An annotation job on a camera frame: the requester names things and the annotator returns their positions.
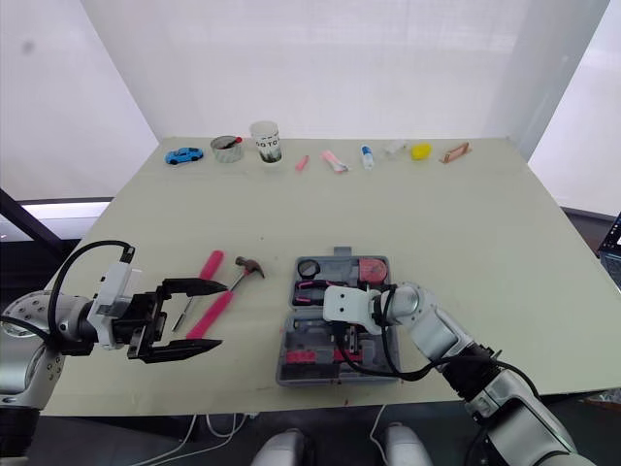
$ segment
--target screwdriver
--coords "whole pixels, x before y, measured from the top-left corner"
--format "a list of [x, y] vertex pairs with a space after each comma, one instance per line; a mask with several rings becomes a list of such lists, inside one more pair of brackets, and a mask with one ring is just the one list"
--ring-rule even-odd
[[[224, 251], [222, 250], [213, 251], [209, 259], [207, 259], [207, 262], [205, 262], [205, 265], [203, 266], [203, 269], [201, 270], [201, 274], [198, 276], [199, 279], [211, 280], [213, 276], [215, 275], [215, 271], [222, 263], [223, 259], [224, 259]], [[173, 325], [173, 332], [176, 332], [179, 329], [179, 327], [181, 326], [181, 323], [185, 320], [185, 318], [189, 314], [188, 311], [192, 307], [194, 298], [197, 298], [197, 297], [200, 297], [200, 296], [192, 296], [190, 299], [187, 300], [187, 304], [185, 305], [185, 308], [183, 309], [179, 318], [175, 322], [175, 325]]]

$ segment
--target black cable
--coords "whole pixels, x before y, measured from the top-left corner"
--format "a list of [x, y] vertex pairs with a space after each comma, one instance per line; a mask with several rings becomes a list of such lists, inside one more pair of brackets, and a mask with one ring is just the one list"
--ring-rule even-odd
[[448, 363], [453, 363], [453, 362], [482, 362], [482, 363], [487, 363], [487, 364], [503, 367], [505, 369], [509, 369], [509, 371], [511, 372], [514, 372], [515, 374], [520, 376], [522, 380], [524, 380], [524, 382], [528, 385], [528, 387], [533, 391], [533, 394], [535, 395], [535, 397], [540, 399], [539, 392], [537, 391], [535, 384], [533, 383], [533, 381], [531, 381], [531, 379], [526, 374], [524, 374], [524, 372], [522, 372], [520, 369], [518, 369], [517, 367], [511, 364], [508, 364], [504, 361], [499, 361], [497, 359], [493, 359], [491, 357], [459, 356], [459, 355], [442, 357], [436, 361], [431, 361], [429, 364], [427, 364], [422, 369], [419, 369], [417, 371], [400, 372], [400, 373], [395, 374], [392, 372], [374, 371], [372, 369], [367, 369], [367, 368], [357, 365], [355, 362], [351, 360], [351, 358], [349, 357], [349, 354], [347, 354], [347, 352], [344, 350], [343, 337], [342, 336], [336, 337], [336, 342], [337, 342], [339, 351], [343, 354], [343, 359], [349, 365], [349, 367], [351, 367], [354, 371], [358, 371], [368, 376], [398, 377], [407, 382], [415, 382], [415, 381], [420, 381], [423, 377], [427, 376], [427, 374], [429, 374], [429, 372], [433, 368], [442, 366], [443, 364], [448, 364]]
[[58, 271], [58, 275], [56, 276], [54, 285], [51, 288], [51, 294], [49, 295], [48, 303], [49, 335], [58, 345], [60, 345], [60, 343], [62, 342], [62, 334], [60, 333], [60, 330], [58, 330], [58, 325], [56, 324], [56, 305], [58, 303], [58, 296], [60, 295], [60, 287], [65, 280], [67, 272], [69, 272], [69, 269], [78, 259], [78, 257], [80, 257], [82, 254], [89, 250], [94, 250], [95, 248], [99, 248], [102, 246], [121, 246], [123, 248], [123, 254], [120, 258], [121, 262], [131, 262], [134, 255], [134, 248], [128, 243], [119, 240], [104, 240], [90, 243], [74, 251], [69, 257], [67, 257], [67, 260], [65, 260], [64, 264], [62, 264], [62, 267]]
[[379, 327], [381, 328], [381, 343], [384, 346], [384, 355], [386, 357], [388, 367], [390, 367], [392, 372], [401, 376], [401, 371], [397, 369], [397, 366], [392, 360], [392, 354], [390, 353], [390, 349], [388, 347], [388, 334], [386, 332], [386, 325], [388, 324], [388, 307], [390, 306], [392, 298], [395, 296], [396, 292], [397, 286], [395, 284], [391, 284], [388, 296], [386, 296], [386, 304], [384, 305], [383, 312], [381, 313], [381, 322], [379, 323]]
[[47, 346], [52, 348], [54, 347], [54, 340], [51, 338], [51, 335], [45, 330], [42, 330], [36, 325], [33, 325], [32, 323], [24, 322], [19, 318], [9, 316], [0, 316], [0, 322], [7, 322], [16, 327], [21, 327], [24, 330], [28, 330], [29, 332], [32, 332], [39, 338], [41, 338]]

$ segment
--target toy car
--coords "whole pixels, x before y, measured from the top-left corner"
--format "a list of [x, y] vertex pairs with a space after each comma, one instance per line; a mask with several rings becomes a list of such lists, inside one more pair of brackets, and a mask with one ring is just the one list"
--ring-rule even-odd
[[171, 165], [177, 165], [182, 162], [195, 162], [199, 158], [203, 158], [202, 150], [196, 148], [181, 148], [168, 152], [164, 160]]

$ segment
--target yellow sponge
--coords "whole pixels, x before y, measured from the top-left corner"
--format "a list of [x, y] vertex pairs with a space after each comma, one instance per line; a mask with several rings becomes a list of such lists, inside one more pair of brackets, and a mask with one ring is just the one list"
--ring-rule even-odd
[[415, 146], [412, 146], [411, 148], [411, 159], [412, 160], [424, 160], [425, 158], [429, 157], [429, 154], [431, 153], [431, 144], [428, 143], [423, 143], [423, 144], [416, 144]]

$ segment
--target hammer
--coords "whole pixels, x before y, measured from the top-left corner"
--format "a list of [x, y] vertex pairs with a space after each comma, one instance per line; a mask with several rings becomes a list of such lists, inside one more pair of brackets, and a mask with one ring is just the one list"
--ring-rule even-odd
[[253, 274], [254, 272], [258, 272], [262, 278], [265, 279], [265, 275], [263, 274], [263, 269], [256, 260], [252, 259], [244, 259], [243, 257], [238, 257], [235, 259], [235, 263], [241, 267], [244, 267], [240, 275], [233, 282], [233, 284], [229, 287], [227, 291], [224, 291], [210, 306], [209, 309], [205, 312], [205, 315], [201, 317], [194, 327], [187, 332], [185, 335], [186, 339], [196, 339], [203, 338], [203, 335], [207, 332], [207, 330], [212, 326], [215, 320], [222, 314], [222, 312], [226, 309], [226, 306], [233, 299], [233, 290], [237, 287], [238, 284], [247, 276]]

